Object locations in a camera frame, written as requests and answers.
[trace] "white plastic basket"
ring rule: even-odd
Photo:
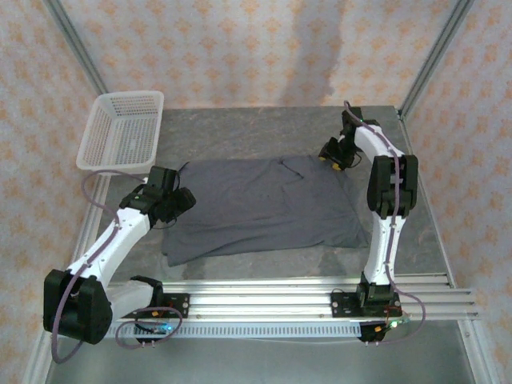
[[[77,167],[149,173],[156,158],[162,111],[163,93],[159,91],[98,96],[78,150]]]

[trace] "wallpaper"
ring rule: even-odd
[[[512,2],[477,0],[407,120],[457,284],[512,382]]]
[[[95,99],[39,0],[0,2],[0,382],[19,383],[42,328],[42,288],[77,241],[75,166]]]
[[[396,105],[456,0],[64,0],[109,91],[165,108]]]

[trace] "metal floor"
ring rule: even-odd
[[[185,161],[211,158],[268,158],[284,154],[316,154],[340,131],[341,107],[263,108],[164,111],[157,165],[176,168]],[[363,108],[397,148],[406,141],[392,106]],[[360,191],[357,211],[371,233],[366,205],[370,163],[349,176]],[[136,183],[113,177],[106,203],[116,206]],[[102,219],[100,231],[108,221]],[[169,268],[162,256],[162,232],[148,233],[118,268],[114,281],[142,274],[164,282],[190,279],[359,276],[368,248],[352,250],[317,246],[201,258]],[[443,273],[446,265],[424,197],[402,232],[395,271]],[[394,334],[408,332],[416,322]],[[75,341],[62,342],[62,352]],[[456,322],[428,322],[407,342],[364,347],[359,342],[335,344],[247,340],[171,340],[155,349],[123,350],[113,340],[83,346],[68,363],[52,365],[48,383],[472,383]]]

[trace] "patterned wallpaper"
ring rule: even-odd
[[[0,382],[19,383],[44,277],[84,215],[74,163],[95,94],[40,0],[0,2],[0,58]]]
[[[399,106],[456,0],[64,0],[110,91],[166,108]]]
[[[511,16],[512,2],[477,0],[407,120],[457,283],[476,287],[487,309],[503,382],[512,382]]]

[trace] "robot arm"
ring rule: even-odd
[[[173,190],[176,174],[175,170],[152,167],[147,183],[122,200],[118,231],[101,254],[89,262],[90,256],[105,246],[116,221],[112,221],[96,243],[66,271],[52,270],[46,276],[45,330],[52,331],[64,290],[84,265],[87,268],[66,299],[58,328],[60,334],[96,344],[103,339],[112,321],[139,308],[161,305],[163,289],[156,280],[136,276],[114,289],[109,289],[108,285],[131,248],[158,220],[170,222],[196,203],[187,188]]]
[[[370,129],[362,126],[360,108],[350,107],[350,112],[351,114],[345,110],[342,113],[343,130],[340,138],[331,138],[322,148],[319,157],[331,160],[336,170],[350,168],[358,152],[363,152],[372,163],[366,194],[368,207],[374,217],[370,256],[357,292],[336,298],[347,313],[366,317],[382,315],[386,313],[386,308],[396,306],[394,303],[399,302],[390,278],[394,280],[394,260],[402,227],[410,210],[416,205],[418,159],[393,146],[376,121],[364,120]],[[398,157],[398,170],[395,169],[395,155]],[[393,223],[396,188],[399,193],[399,207]],[[401,314],[399,310],[391,316]]]

